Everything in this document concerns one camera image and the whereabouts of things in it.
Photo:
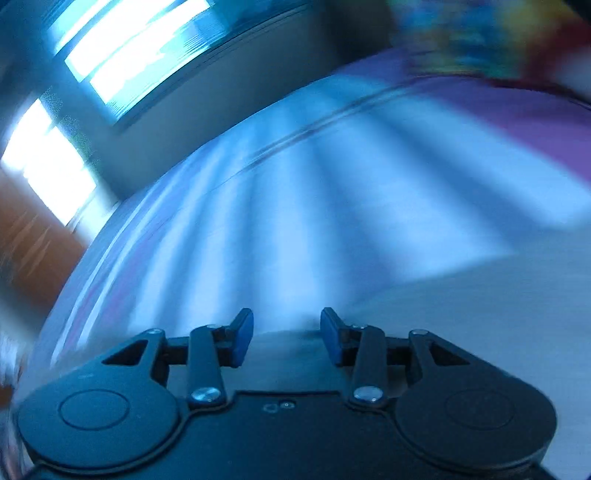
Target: colorful object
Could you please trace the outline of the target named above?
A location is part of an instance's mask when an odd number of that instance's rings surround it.
[[[591,26],[562,0],[391,0],[391,6],[418,74],[547,83],[545,62],[557,61],[558,35],[560,56],[591,45]],[[577,42],[564,40],[571,30]]]

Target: brown wooden furniture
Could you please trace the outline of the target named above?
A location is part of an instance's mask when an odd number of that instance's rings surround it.
[[[84,251],[26,179],[0,167],[0,265],[12,285],[49,310]]]

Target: window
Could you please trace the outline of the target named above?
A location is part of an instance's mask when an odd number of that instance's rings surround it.
[[[53,125],[40,100],[19,121],[2,162],[8,169],[22,172],[64,225],[96,188],[80,154]]]
[[[65,61],[116,119],[226,35],[207,0],[74,0],[49,29],[54,51],[98,13]]]

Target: wall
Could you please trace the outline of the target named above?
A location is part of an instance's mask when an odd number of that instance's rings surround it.
[[[202,54],[123,127],[124,122],[109,123],[63,63],[48,63],[38,39],[50,2],[12,0],[0,15],[0,31],[10,26],[17,57],[28,60],[37,79],[35,94],[54,87],[60,114],[75,119],[88,137],[96,172],[119,199],[253,113],[344,63],[386,48],[391,23],[385,0],[313,0]]]
[[[319,16],[291,11],[202,54],[126,128],[110,126],[65,66],[56,70],[61,112],[79,121],[95,167],[121,199],[158,179],[212,138],[341,64]]]

